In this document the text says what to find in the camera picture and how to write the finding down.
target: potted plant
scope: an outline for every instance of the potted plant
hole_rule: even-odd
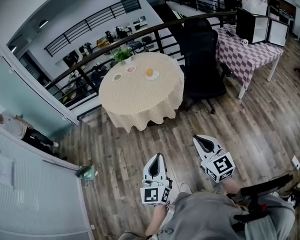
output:
[[[116,62],[124,61],[126,64],[131,63],[131,49],[118,50],[114,53],[114,59]]]

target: white power adapter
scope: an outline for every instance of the white power adapter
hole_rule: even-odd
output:
[[[297,170],[300,169],[300,162],[296,156],[293,156],[292,163]]]

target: floor plank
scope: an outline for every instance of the floor plank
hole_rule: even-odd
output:
[[[294,170],[292,157],[300,161],[300,79],[293,70],[300,66],[299,55],[300,44],[289,36],[272,80],[267,82],[271,64],[259,68],[242,100],[237,98],[241,84],[226,78],[227,94],[212,100],[214,115],[202,101],[190,112],[177,111],[175,119],[144,131],[133,127],[129,134],[115,128],[102,108],[86,115],[61,138],[58,151],[71,163],[94,165],[98,171],[95,182],[83,184],[95,239],[118,239],[124,231],[145,231],[153,208],[141,204],[143,167],[157,152],[165,155],[168,176],[173,179],[171,199],[182,183],[193,192],[221,190],[199,168],[194,134],[220,141],[232,155],[233,177],[242,186]],[[287,188],[300,182],[300,170],[290,173],[294,180]],[[300,239],[300,207],[290,239]]]

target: table leg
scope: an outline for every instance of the table leg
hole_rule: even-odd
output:
[[[241,87],[239,96],[238,96],[239,100],[241,100],[243,98],[243,96],[245,95],[246,89],[247,88],[246,88],[245,84],[243,84],[242,87]]]
[[[268,78],[267,78],[267,81],[268,81],[268,82],[270,82],[270,80],[271,80],[271,78],[272,78],[272,76],[273,76],[273,74],[274,74],[274,72],[275,72],[275,70],[276,70],[276,67],[277,67],[277,64],[278,64],[279,59],[280,59],[280,57],[277,58],[277,59],[273,62],[272,69],[271,69],[270,74],[269,74],[269,76],[268,76]]]

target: plate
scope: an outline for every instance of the plate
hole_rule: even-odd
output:
[[[152,76],[147,76],[145,75],[145,78],[148,80],[156,80],[159,77],[159,72],[158,71],[153,71],[153,75]]]
[[[276,49],[272,46],[268,46],[268,50],[272,53],[275,53],[276,52]]]
[[[124,75],[122,73],[116,73],[113,77],[112,77],[112,81],[117,82],[120,81],[122,79]]]
[[[128,66],[128,67],[125,69],[125,72],[128,73],[128,74],[130,74],[130,73],[135,72],[136,69],[137,69],[137,66],[135,66],[135,65],[130,65],[130,66]]]

